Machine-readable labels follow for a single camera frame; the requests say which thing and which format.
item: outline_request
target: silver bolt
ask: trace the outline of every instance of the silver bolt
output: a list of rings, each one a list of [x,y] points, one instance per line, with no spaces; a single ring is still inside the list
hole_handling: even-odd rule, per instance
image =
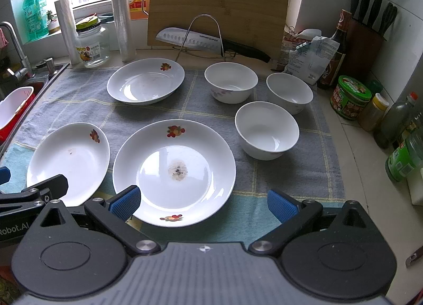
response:
[[[151,251],[157,247],[157,243],[151,240],[142,240],[137,242],[135,246],[141,251]]]
[[[255,251],[264,252],[264,251],[269,251],[270,249],[272,249],[273,245],[269,241],[255,241],[252,244],[252,248]]]

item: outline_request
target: soy sauce bottle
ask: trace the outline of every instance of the soy sauce bottle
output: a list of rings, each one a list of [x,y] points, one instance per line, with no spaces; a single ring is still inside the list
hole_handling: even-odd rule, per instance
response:
[[[331,37],[332,40],[335,40],[339,43],[339,48],[335,52],[334,57],[327,65],[326,70],[323,72],[323,75],[317,81],[317,86],[319,88],[328,89],[337,80],[339,69],[341,68],[342,62],[345,58],[346,33],[348,31],[348,25],[350,24],[351,18],[352,14],[350,12],[342,10],[338,26],[336,27],[336,31]]]

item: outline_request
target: faucet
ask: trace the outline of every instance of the faucet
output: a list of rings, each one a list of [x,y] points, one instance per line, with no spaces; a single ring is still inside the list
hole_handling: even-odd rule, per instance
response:
[[[22,49],[22,46],[19,44],[18,37],[16,36],[13,26],[10,25],[10,23],[8,23],[7,21],[3,21],[0,23],[0,27],[4,27],[9,31],[10,37],[12,38],[13,45],[15,46],[15,49],[21,60],[22,68],[20,68],[14,75],[16,77],[17,83],[22,81],[22,79],[25,76],[28,76],[30,78],[33,75],[32,69],[31,69],[31,63],[29,63],[28,57],[24,54],[24,50]]]

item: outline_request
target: wooden cutting board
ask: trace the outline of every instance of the wooden cutting board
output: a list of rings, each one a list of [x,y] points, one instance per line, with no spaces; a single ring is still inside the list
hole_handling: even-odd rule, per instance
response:
[[[155,40],[166,27],[188,29],[199,14],[212,15],[222,38],[257,48],[273,59],[281,50],[288,0],[150,0],[148,45],[170,46]],[[219,36],[215,22],[199,18],[192,30]]]

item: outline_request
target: round plate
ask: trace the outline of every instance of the round plate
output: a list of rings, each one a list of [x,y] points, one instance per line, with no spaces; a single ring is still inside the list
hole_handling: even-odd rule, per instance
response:
[[[183,68],[170,59],[141,59],[116,71],[107,82],[107,92],[124,103],[149,105],[171,95],[184,78]]]
[[[232,151],[216,131],[173,119],[128,138],[116,156],[113,186],[117,193],[131,185],[140,188],[138,219],[180,227],[217,212],[232,193],[235,175]]]
[[[61,200],[67,207],[79,206],[100,186],[109,160],[109,141],[103,131],[89,123],[68,124],[48,135],[35,150],[27,187],[63,174],[69,188]]]

